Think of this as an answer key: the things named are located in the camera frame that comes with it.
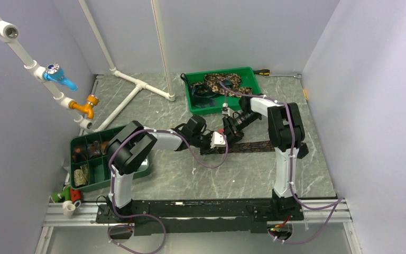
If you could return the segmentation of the dark orange patterned tie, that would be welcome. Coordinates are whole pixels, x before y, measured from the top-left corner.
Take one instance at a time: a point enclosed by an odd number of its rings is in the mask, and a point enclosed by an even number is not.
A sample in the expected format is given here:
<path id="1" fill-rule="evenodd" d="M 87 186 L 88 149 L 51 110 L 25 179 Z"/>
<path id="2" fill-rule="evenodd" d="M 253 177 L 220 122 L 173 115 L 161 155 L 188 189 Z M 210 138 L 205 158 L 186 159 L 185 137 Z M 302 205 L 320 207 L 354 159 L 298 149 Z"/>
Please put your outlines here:
<path id="1" fill-rule="evenodd" d="M 302 151 L 303 157 L 309 153 L 309 148 L 306 143 L 302 143 L 299 152 Z M 217 148 L 215 153 L 223 154 L 225 153 L 225 148 Z M 233 143 L 228 145 L 228 153 L 256 153 L 256 152 L 276 152 L 275 147 L 270 141 L 256 141 L 256 142 L 246 142 L 246 143 Z"/>

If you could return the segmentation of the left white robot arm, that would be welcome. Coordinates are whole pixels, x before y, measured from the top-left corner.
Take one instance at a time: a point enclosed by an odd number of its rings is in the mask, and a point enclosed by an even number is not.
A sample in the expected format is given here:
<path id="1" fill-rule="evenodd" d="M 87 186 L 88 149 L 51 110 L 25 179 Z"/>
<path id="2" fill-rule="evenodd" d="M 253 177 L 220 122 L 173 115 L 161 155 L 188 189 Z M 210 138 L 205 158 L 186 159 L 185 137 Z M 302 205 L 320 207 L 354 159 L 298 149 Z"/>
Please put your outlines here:
<path id="1" fill-rule="evenodd" d="M 182 151 L 192 147 L 202 153 L 218 148 L 227 152 L 228 141 L 217 131 L 209 132 L 206 120 L 197 115 L 167 130 L 148 128 L 138 121 L 124 126 L 105 149 L 110 170 L 110 216 L 117 222 L 130 217 L 134 174 L 152 150 Z"/>

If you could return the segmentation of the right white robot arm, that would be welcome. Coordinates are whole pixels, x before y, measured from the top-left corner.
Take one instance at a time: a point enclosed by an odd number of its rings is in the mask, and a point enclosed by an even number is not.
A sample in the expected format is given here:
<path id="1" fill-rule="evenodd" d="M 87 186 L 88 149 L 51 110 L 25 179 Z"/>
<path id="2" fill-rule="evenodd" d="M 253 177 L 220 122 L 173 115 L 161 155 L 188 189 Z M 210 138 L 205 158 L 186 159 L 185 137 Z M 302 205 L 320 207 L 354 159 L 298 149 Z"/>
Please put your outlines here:
<path id="1" fill-rule="evenodd" d="M 291 209 L 298 207 L 293 179 L 299 150 L 307 148 L 303 142 L 305 130 L 298 105 L 278 102 L 265 95 L 243 96 L 239 104 L 242 113 L 237 117 L 222 118 L 223 134 L 231 146 L 242 139 L 244 128 L 257 119 L 267 118 L 269 140 L 276 154 L 276 179 L 270 212 L 275 219 L 282 220 Z"/>

